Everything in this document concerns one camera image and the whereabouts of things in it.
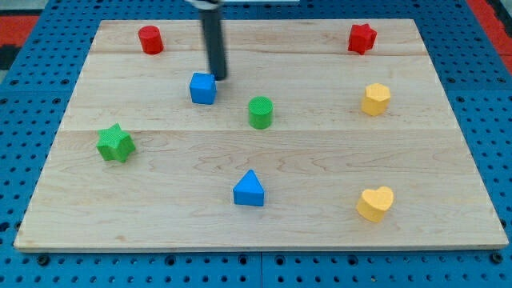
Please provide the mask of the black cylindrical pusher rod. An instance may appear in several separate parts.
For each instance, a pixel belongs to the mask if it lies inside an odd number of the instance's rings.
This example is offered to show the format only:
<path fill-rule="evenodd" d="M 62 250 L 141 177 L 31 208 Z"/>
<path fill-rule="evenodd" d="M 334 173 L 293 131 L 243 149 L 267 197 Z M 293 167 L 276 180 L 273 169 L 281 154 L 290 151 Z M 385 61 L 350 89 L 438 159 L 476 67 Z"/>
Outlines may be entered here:
<path fill-rule="evenodd" d="M 227 77 L 227 60 L 219 2 L 204 2 L 199 9 L 209 68 L 217 81 Z"/>

